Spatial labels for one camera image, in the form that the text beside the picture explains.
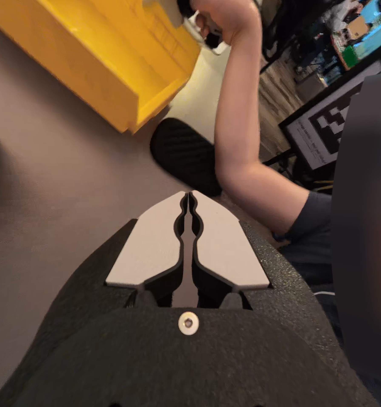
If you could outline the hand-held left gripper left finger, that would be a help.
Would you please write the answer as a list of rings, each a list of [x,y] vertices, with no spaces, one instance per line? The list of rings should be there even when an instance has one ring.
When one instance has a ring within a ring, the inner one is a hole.
[[[180,191],[140,215],[105,283],[144,288],[173,272],[183,262],[186,192]]]

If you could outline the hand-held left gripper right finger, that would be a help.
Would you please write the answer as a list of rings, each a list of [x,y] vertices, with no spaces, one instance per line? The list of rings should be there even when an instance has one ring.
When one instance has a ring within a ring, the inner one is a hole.
[[[267,289],[270,281],[239,219],[199,191],[188,195],[195,235],[192,278],[201,291]]]

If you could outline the yellow plastic bin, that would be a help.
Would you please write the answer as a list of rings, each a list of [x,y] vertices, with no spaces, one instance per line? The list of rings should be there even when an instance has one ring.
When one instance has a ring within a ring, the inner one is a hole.
[[[157,1],[0,0],[0,31],[120,133],[174,99],[201,50]]]

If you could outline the person's right forearm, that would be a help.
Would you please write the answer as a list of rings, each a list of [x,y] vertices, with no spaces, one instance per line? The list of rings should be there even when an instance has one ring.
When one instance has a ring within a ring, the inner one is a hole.
[[[289,231],[308,197],[300,187],[259,160],[261,25],[231,37],[214,128],[215,173],[231,201],[271,232]]]

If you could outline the person's right hand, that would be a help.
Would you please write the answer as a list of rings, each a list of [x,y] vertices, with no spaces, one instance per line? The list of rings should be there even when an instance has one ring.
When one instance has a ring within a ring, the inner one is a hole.
[[[231,47],[241,40],[248,43],[261,41],[261,16],[253,1],[193,0],[190,6],[198,13],[195,23],[203,39],[210,32],[210,19],[221,29],[223,41]]]

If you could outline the black ribbed pad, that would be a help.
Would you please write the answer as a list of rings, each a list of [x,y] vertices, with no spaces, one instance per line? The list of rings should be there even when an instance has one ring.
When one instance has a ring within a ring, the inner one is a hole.
[[[208,197],[222,194],[215,174],[214,145],[185,122],[163,119],[149,146],[154,161],[175,179]]]

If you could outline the framed black white tag sign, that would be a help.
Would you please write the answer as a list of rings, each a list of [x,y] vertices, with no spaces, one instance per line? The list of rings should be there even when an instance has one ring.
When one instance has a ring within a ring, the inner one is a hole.
[[[306,169],[319,170],[337,160],[351,99],[367,77],[379,73],[381,54],[373,53],[280,123]]]

